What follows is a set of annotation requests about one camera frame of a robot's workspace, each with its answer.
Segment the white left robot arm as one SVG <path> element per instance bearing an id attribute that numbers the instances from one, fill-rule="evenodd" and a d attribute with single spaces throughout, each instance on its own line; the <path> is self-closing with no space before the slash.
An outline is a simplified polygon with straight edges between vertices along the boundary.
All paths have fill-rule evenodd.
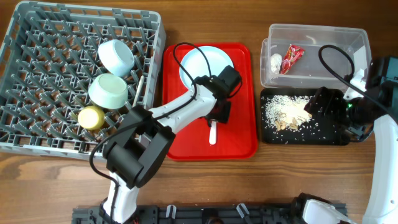
<path id="1" fill-rule="evenodd" d="M 103 203 L 108 223 L 124 223 L 135 213 L 139 189 L 162 165 L 177 133 L 197 119 L 227 123 L 230 98 L 242 78 L 232 66 L 219 75 L 197 77 L 186 93 L 166 105 L 133 107 L 103 149 L 112 188 Z"/>

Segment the rice and nut scraps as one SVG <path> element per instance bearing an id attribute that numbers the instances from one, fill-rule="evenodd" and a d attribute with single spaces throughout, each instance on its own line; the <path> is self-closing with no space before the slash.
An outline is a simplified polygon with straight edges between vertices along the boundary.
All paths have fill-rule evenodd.
<path id="1" fill-rule="evenodd" d="M 267 128 L 279 131 L 301 131 L 308 127 L 313 116 L 304 110 L 309 96 L 273 95 L 262 106 L 263 121 Z"/>

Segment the white tissue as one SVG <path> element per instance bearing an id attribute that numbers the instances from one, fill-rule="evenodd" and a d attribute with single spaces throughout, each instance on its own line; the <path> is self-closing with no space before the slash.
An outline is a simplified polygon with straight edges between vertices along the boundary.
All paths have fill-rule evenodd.
<path id="1" fill-rule="evenodd" d="M 282 65 L 282 56 L 280 54 L 273 54 L 270 57 L 271 72 L 279 74 Z"/>

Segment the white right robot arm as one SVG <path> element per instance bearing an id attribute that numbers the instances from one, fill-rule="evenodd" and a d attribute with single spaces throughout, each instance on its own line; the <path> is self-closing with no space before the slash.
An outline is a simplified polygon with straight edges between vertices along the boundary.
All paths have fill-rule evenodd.
<path id="1" fill-rule="evenodd" d="M 373 60 L 365 90 L 349 101 L 322 87 L 305 106 L 313 116 L 329 116 L 349 128 L 371 124 L 376 140 L 374 173 L 363 223 L 397 223 L 397 57 Z"/>

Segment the white plastic fork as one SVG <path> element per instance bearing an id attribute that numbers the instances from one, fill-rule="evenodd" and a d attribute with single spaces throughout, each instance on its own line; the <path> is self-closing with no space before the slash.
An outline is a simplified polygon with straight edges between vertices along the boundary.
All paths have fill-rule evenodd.
<path id="1" fill-rule="evenodd" d="M 215 145 L 217 141 L 217 122 L 212 121 L 210 126 L 209 143 Z"/>

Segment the yellow plastic cup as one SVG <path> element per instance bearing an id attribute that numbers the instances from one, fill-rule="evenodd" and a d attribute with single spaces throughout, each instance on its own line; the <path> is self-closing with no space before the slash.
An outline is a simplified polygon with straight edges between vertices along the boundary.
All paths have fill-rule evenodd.
<path id="1" fill-rule="evenodd" d="M 87 106 L 78 114 L 78 123 L 87 130 L 96 130 L 104 124 L 105 114 L 97 106 Z"/>

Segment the light green bowl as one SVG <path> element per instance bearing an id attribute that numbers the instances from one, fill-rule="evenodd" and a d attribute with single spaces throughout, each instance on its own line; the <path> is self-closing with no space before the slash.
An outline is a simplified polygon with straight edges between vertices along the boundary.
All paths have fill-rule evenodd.
<path id="1" fill-rule="evenodd" d="M 92 102 L 106 109 L 120 109 L 128 99 L 127 83 L 111 73 L 97 76 L 88 88 Z"/>

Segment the light blue plate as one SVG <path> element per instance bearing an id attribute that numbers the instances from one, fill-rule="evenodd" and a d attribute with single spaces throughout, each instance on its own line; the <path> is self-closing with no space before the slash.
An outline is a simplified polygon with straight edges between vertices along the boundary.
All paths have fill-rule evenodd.
<path id="1" fill-rule="evenodd" d="M 199 49 L 205 54 L 208 60 L 211 73 L 208 71 L 208 66 L 203 55 L 199 50 L 193 49 L 180 62 L 193 79 L 202 76 L 219 75 L 227 65 L 234 67 L 231 58 L 223 50 L 212 46 L 201 46 Z"/>

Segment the light blue bowl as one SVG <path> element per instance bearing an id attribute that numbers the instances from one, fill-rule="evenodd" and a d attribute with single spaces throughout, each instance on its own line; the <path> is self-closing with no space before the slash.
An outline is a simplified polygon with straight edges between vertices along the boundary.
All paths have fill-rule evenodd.
<path id="1" fill-rule="evenodd" d="M 98 47 L 101 63 L 110 73 L 124 77 L 134 66 L 134 55 L 130 48 L 120 40 L 109 40 Z"/>

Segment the white plastic spoon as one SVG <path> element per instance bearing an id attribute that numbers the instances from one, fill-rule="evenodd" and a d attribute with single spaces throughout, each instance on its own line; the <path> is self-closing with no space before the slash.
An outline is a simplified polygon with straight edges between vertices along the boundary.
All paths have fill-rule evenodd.
<path id="1" fill-rule="evenodd" d="M 139 83 L 137 84 L 136 94 L 135 94 L 135 97 L 134 97 L 134 101 L 133 101 L 132 107 L 135 107 L 137 105 L 138 99 L 139 99 L 141 91 L 142 91 L 142 86 L 144 84 L 144 81 L 145 81 L 145 76 L 142 75 L 140 77 Z"/>

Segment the red snack wrapper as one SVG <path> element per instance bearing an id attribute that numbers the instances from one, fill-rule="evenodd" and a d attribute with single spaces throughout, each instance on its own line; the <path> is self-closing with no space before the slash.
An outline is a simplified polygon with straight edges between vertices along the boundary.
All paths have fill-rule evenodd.
<path id="1" fill-rule="evenodd" d="M 287 53 L 284 55 L 281 64 L 280 74 L 287 74 L 293 65 L 303 57 L 305 49 L 298 45 L 290 44 Z"/>

